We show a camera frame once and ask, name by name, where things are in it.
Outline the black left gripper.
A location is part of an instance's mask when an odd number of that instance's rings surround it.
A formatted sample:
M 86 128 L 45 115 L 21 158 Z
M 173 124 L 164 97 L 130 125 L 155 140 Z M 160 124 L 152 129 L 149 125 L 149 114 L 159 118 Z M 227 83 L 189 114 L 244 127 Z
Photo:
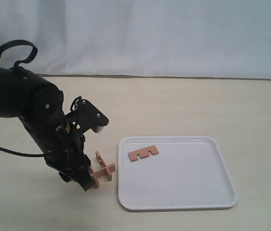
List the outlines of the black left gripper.
M 49 167 L 59 172 L 63 181 L 74 181 L 84 191 L 88 191 L 95 185 L 95 182 L 90 176 L 93 173 L 91 161 L 84 154 L 85 141 L 83 134 L 72 137 L 71 146 L 63 150 L 62 153 L 46 156 L 45 162 Z

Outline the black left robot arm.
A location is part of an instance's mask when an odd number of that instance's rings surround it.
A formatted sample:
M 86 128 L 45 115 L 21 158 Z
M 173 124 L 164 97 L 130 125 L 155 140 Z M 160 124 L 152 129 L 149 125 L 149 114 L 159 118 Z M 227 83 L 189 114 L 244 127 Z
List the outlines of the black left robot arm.
M 85 191 L 94 185 L 85 138 L 63 112 L 63 92 L 22 67 L 0 68 L 0 117 L 17 117 L 44 155 L 45 163 L 65 182 Z

